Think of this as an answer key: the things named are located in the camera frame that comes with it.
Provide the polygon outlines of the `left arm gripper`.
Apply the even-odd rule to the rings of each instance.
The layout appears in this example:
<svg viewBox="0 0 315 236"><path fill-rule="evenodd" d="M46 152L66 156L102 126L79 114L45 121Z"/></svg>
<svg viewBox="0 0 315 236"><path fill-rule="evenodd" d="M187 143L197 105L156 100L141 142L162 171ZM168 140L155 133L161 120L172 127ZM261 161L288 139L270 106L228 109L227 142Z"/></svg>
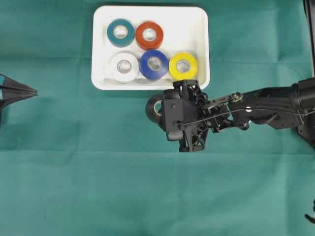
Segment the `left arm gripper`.
<svg viewBox="0 0 315 236"><path fill-rule="evenodd" d="M25 84L21 84L3 74L0 75L0 88L26 91L26 92L32 93L32 94L4 94L2 95L2 97L0 98L0 126L3 126L6 123L6 108L5 107L12 103L37 96L37 90Z"/></svg>

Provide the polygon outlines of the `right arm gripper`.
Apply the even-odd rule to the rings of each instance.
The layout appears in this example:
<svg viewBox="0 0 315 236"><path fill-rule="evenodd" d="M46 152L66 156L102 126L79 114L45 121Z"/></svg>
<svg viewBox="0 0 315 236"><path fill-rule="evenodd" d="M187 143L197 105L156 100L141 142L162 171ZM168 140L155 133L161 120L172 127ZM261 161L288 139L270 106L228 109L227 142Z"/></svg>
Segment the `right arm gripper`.
<svg viewBox="0 0 315 236"><path fill-rule="evenodd" d="M219 133L231 127L227 107L231 95L209 100L196 80L173 82L173 87L183 102L184 118L176 122L183 133L179 141L180 152L204 150L208 131Z"/></svg>

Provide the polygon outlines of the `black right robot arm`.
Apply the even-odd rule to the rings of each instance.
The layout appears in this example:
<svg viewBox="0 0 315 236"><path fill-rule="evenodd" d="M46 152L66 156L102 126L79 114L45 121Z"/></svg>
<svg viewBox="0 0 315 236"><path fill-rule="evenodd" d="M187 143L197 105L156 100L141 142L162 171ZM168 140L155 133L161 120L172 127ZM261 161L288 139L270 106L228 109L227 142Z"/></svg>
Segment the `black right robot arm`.
<svg viewBox="0 0 315 236"><path fill-rule="evenodd" d="M163 126L181 152L203 150L209 131L247 130L250 123L274 129L297 128L311 146L315 144L315 80L289 87L261 88L209 100L196 80L182 80L163 95Z"/></svg>

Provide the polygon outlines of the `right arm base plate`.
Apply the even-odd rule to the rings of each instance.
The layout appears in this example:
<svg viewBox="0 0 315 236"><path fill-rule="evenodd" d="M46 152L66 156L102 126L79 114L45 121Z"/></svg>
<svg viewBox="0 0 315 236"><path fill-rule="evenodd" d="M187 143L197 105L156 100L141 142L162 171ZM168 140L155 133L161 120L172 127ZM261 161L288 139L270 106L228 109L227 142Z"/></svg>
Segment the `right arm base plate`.
<svg viewBox="0 0 315 236"><path fill-rule="evenodd" d="M315 148L315 126L300 125L297 127L298 134L312 147Z"/></svg>

